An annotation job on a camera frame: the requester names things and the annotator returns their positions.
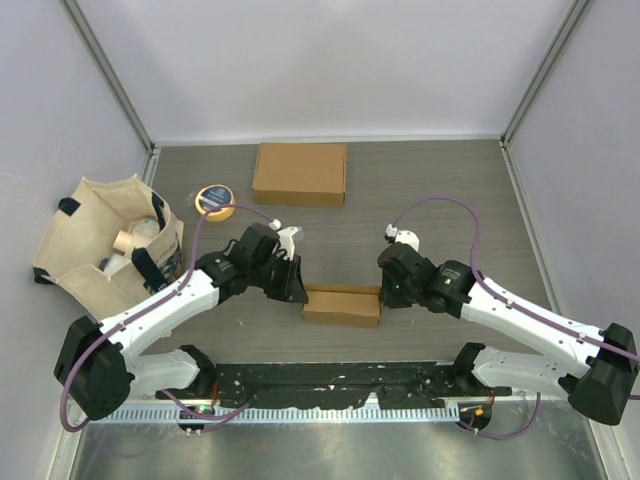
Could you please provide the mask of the large brown cardboard box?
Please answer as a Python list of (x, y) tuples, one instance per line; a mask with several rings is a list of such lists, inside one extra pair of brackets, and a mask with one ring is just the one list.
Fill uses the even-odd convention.
[(265, 205), (342, 207), (346, 158), (344, 144), (263, 143), (252, 183), (254, 201)]

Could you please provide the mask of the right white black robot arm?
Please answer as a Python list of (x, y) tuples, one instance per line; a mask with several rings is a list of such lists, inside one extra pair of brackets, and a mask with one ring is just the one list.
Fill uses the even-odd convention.
[(511, 388), (565, 399), (579, 413), (616, 426), (639, 374), (633, 333), (612, 323), (583, 324), (534, 305), (456, 260), (434, 265), (412, 246), (389, 245), (378, 257), (381, 300), (391, 309), (419, 305), (477, 323), (533, 349), (504, 352), (468, 343), (451, 371), (457, 391)]

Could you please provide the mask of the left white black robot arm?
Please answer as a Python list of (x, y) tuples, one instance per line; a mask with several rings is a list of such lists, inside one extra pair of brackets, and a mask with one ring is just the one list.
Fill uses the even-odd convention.
[(303, 231), (249, 226), (223, 251), (203, 255), (174, 285), (115, 316), (71, 324), (54, 369), (64, 399), (73, 399), (91, 421), (101, 420), (125, 401), (173, 394), (200, 399), (212, 394), (215, 366), (193, 345), (147, 354), (157, 340), (192, 317), (248, 288), (275, 301), (308, 301), (296, 253)]

